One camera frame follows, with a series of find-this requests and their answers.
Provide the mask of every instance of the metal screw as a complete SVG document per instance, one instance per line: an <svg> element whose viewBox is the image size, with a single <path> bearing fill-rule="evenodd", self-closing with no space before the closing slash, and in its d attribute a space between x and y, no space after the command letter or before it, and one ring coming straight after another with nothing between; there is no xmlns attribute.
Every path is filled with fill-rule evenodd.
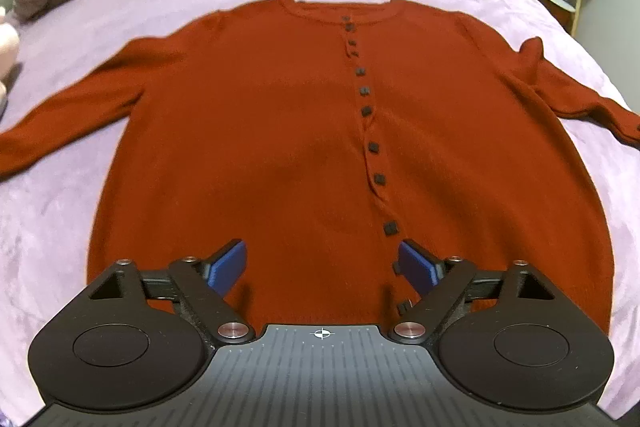
<svg viewBox="0 0 640 427"><path fill-rule="evenodd" d="M422 324L417 322L401 322L396 324L394 328L396 335L403 339L418 339L426 333L426 329Z"/></svg>
<svg viewBox="0 0 640 427"><path fill-rule="evenodd" d="M218 328L218 334L226 339L239 339L249 333L249 327L240 322L228 322Z"/></svg>

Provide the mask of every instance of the gray ridged plate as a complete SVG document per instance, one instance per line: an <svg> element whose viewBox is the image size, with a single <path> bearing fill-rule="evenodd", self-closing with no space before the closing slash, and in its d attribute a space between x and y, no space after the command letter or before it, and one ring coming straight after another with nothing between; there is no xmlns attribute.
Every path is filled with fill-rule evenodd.
<svg viewBox="0 0 640 427"><path fill-rule="evenodd" d="M316 334L321 329L330 334ZM95 414L53 405L29 425L604 427L614 423L591 405L529 415L477 402L442 376L425 349L392 343L373 326L271 325L253 343L220 349L191 387L155 406Z"/></svg>

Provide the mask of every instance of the circular cap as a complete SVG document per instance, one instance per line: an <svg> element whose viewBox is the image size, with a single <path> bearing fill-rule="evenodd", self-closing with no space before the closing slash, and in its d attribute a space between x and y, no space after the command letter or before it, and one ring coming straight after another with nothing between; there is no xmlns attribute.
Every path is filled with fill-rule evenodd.
<svg viewBox="0 0 640 427"><path fill-rule="evenodd" d="M495 350L505 359L527 367L542 367L560 362L569 353L564 336L537 324L517 324L499 331Z"/></svg>
<svg viewBox="0 0 640 427"><path fill-rule="evenodd" d="M394 331L403 339L417 339L426 333L424 326L417 322L401 322L396 324Z"/></svg>
<svg viewBox="0 0 640 427"><path fill-rule="evenodd" d="M148 347L149 337L144 331L124 324L106 324L79 335L74 353L91 365L117 367L139 359Z"/></svg>
<svg viewBox="0 0 640 427"><path fill-rule="evenodd" d="M226 339L239 339L249 333L249 327L240 322L228 322L218 328L218 334Z"/></svg>

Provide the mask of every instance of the orange-red sweater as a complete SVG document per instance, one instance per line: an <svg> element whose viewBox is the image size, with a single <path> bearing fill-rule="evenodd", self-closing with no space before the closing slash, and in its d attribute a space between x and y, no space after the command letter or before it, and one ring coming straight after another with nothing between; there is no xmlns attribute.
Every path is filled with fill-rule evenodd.
<svg viewBox="0 0 640 427"><path fill-rule="evenodd" d="M593 183L557 116L628 144L640 117L489 26L404 0L265 0L143 38L0 135L0 176L129 116L102 192L91 280L207 256L248 268L228 300L256 328L381 323L414 298L412 237L484 269L526 259L603 329L613 258Z"/></svg>

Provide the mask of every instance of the lavender blanket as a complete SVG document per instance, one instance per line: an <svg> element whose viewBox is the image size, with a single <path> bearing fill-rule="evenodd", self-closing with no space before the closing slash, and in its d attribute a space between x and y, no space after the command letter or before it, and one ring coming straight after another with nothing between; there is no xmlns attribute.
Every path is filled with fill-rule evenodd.
<svg viewBox="0 0 640 427"><path fill-rule="evenodd" d="M167 35L207 12L248 1L72 0L22 24L18 28L22 71L10 93L0 132L130 39ZM496 28L514 48L531 36L541 36L545 55L556 66L624 105L594 60L536 0L413 1L474 15ZM175 88L180 89L179 79ZM616 365L600 404L617 417L640 399L640 152L620 145L606 129L592 123L562 124L596 185L614 249L610 339ZM4 288L0 292L0 409L17 424L42 405L26 366L27 349L38 328L84 287L86 247L97 200L125 125L121 121L78 140L0 184L0 285Z"/></svg>

